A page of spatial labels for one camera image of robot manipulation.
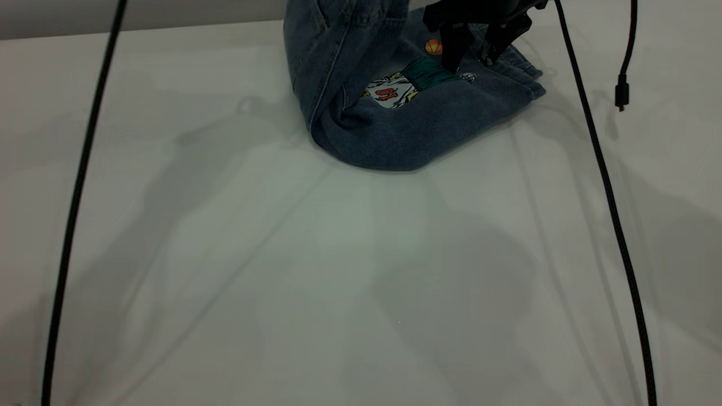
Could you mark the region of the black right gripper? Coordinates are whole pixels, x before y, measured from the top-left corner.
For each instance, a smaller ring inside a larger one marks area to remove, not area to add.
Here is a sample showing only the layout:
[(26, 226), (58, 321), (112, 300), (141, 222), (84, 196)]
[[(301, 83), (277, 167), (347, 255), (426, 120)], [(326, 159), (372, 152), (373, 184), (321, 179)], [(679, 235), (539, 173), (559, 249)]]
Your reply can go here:
[(532, 20), (524, 15), (531, 8), (545, 8), (547, 1), (439, 1), (424, 8), (423, 23), (438, 30), (442, 41), (442, 66), (457, 72), (472, 44), (467, 25), (487, 25), (480, 62), (492, 66), (520, 36), (528, 32)]

